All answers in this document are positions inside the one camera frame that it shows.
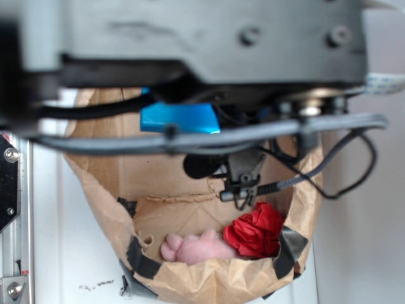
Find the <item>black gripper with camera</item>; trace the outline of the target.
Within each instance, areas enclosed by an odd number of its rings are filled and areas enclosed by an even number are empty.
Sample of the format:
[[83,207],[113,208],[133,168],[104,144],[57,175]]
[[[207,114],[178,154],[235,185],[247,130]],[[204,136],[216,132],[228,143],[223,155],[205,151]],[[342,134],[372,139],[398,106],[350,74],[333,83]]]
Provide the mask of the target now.
[[258,148],[227,155],[187,155],[183,168],[192,179],[223,179],[221,201],[233,201],[236,209],[244,210],[252,205],[258,195],[265,158],[265,154]]

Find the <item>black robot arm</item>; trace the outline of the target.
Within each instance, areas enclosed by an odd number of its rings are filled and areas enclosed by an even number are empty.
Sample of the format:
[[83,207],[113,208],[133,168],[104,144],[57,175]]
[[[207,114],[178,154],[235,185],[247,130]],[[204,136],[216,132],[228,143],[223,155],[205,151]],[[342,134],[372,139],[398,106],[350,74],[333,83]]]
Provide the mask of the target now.
[[[78,155],[184,154],[191,177],[215,176],[238,209],[270,153],[290,166],[367,76],[361,1],[2,1],[1,128]],[[163,102],[213,106],[215,135],[66,139],[44,118],[95,120]]]

